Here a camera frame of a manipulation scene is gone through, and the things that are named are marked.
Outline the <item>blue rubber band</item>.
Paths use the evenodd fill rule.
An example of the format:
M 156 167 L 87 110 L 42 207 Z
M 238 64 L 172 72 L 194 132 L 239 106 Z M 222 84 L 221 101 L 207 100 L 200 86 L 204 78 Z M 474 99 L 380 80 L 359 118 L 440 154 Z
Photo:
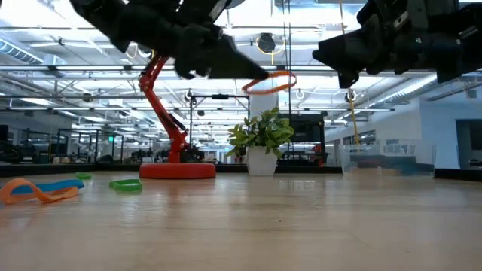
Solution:
M 38 187 L 42 192 L 46 193 L 70 187 L 82 189 L 84 188 L 84 183 L 79 179 L 68 179 L 51 183 L 36 184 L 35 186 Z M 19 187 L 14 188 L 11 192 L 12 195 L 26 195 L 30 193 L 33 193 L 33 189 L 27 184 L 20 185 Z

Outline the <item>clear plastic bin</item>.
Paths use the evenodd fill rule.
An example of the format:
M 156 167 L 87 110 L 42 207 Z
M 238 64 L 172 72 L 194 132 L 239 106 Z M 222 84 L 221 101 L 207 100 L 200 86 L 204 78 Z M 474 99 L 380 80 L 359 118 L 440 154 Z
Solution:
M 342 145 L 343 173 L 433 176 L 436 145 L 420 139 L 378 139 L 371 145 Z

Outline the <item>orange rubber band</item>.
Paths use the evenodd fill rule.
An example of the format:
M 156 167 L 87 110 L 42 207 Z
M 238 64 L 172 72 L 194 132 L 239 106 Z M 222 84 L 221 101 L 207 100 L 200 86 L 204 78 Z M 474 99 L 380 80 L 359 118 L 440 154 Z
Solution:
M 33 189 L 33 193 L 26 195 L 12 195 L 11 192 L 14 188 L 20 185 L 27 184 Z M 37 199 L 41 203 L 52 203 L 64 199 L 70 199 L 79 194 L 80 189 L 76 187 L 70 187 L 62 190 L 56 190 L 54 192 L 42 192 L 36 184 L 28 181 L 25 178 L 15 178 L 7 182 L 4 186 L 0 187 L 0 203 L 4 205 L 11 205 L 14 203 L 25 202 L 31 199 Z
M 241 88 L 241 90 L 245 94 L 250 95 L 250 96 L 263 96 L 263 95 L 270 95 L 270 94 L 273 94 L 273 93 L 278 93 L 279 91 L 283 91 L 283 90 L 289 89 L 291 87 L 294 87 L 297 84 L 296 74 L 294 74 L 293 72 L 290 72 L 290 71 L 286 71 L 286 70 L 269 73 L 269 75 L 267 76 L 267 79 L 273 79 L 273 78 L 278 78 L 278 77 L 282 77 L 282 76 L 286 76 L 288 78 L 287 84 L 282 84 L 282 85 L 279 85 L 277 87 L 272 87 L 270 89 L 265 89 L 265 90 L 253 90 L 252 89 L 253 86 L 255 86 L 256 84 L 259 84 L 262 81 L 264 81 L 264 80 L 261 80 L 261 79 L 254 79 L 253 81 L 244 85 Z

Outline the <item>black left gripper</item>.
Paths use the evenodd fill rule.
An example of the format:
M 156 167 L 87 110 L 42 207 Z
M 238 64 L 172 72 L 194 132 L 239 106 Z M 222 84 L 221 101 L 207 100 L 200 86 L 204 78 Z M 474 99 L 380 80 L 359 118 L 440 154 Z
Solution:
M 240 52 L 229 35 L 216 25 L 173 24 L 177 45 L 174 68 L 184 79 L 267 79 L 269 73 Z

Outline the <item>black metal gantry frame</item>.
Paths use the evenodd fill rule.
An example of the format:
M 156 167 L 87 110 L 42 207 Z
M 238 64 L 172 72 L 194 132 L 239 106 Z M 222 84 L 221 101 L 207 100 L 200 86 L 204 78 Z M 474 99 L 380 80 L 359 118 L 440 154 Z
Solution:
M 232 149 L 229 130 L 250 117 L 248 96 L 198 94 L 190 97 L 189 142 L 204 154 L 204 162 L 230 163 L 225 154 Z

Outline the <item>red desk lamp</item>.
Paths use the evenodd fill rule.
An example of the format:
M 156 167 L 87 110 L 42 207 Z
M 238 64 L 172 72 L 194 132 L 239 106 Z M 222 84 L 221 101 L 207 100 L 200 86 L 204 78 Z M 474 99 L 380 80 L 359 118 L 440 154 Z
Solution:
M 236 7 L 244 0 L 153 0 L 154 9 L 162 13 L 168 20 L 168 27 L 172 30 L 173 24 L 186 26 L 198 24 L 201 26 L 214 25 L 214 22 L 223 10 Z M 164 45 L 171 42 L 169 50 L 162 49 L 154 52 L 152 60 L 146 65 L 139 78 L 139 86 L 146 95 L 160 122 L 167 131 L 170 139 L 168 161 L 166 163 L 143 163 L 139 168 L 142 178 L 158 179 L 198 179 L 214 178 L 216 168 L 209 163 L 185 163 L 182 154 L 191 149 L 185 141 L 187 132 L 185 127 L 178 122 L 160 103 L 154 93 L 154 83 L 161 69 L 169 58 L 174 59 L 177 41 L 168 38 Z

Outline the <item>green potted plant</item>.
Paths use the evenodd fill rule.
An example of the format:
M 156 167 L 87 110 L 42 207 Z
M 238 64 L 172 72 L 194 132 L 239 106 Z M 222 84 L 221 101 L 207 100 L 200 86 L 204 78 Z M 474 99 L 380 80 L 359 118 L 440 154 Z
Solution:
M 227 155 L 240 157 L 246 153 L 246 165 L 251 176 L 272 176 L 282 156 L 280 147 L 294 135 L 290 120 L 282 117 L 278 108 L 261 112 L 228 130 L 233 149 Z

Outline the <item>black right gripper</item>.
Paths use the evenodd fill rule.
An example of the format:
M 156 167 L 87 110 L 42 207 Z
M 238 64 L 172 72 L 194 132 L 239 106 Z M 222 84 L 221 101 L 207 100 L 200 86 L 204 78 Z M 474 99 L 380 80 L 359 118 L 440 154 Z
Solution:
M 357 15 L 361 28 L 320 41 L 312 56 L 338 73 L 340 88 L 356 83 L 362 69 L 431 69 L 448 81 L 462 74 L 459 11 L 459 0 L 368 0 Z

